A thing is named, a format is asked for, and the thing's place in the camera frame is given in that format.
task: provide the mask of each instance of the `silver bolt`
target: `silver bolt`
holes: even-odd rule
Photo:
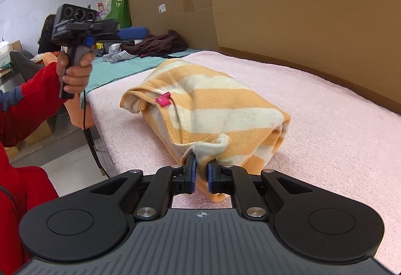
[[[151,217],[156,214],[152,207],[142,207],[136,211],[136,214],[141,217]]]
[[[251,217],[262,217],[266,214],[266,211],[261,207],[250,207],[247,209],[246,213]]]

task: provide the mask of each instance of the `human hand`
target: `human hand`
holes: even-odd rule
[[[72,94],[81,93],[88,84],[89,75],[92,71],[92,61],[95,58],[95,53],[90,51],[81,58],[81,65],[76,65],[68,68],[65,72],[65,67],[68,65],[68,56],[61,52],[57,57],[57,75],[59,75],[60,83],[64,81],[64,91]]]

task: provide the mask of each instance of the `red jacket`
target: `red jacket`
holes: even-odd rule
[[[5,275],[29,259],[18,233],[22,216],[57,193],[40,167],[11,166],[4,147],[15,146],[57,113],[64,103],[59,90],[56,63],[52,63],[27,83],[7,93],[0,91],[0,270]]]

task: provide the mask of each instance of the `green bag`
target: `green bag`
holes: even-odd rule
[[[128,0],[107,0],[106,4],[110,5],[110,12],[106,19],[115,19],[118,23],[118,29],[132,26]]]

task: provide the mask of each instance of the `person's arm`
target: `person's arm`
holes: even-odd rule
[[[42,68],[27,83],[6,93],[0,91],[0,141],[13,147],[29,136],[65,102],[59,99],[56,63]]]

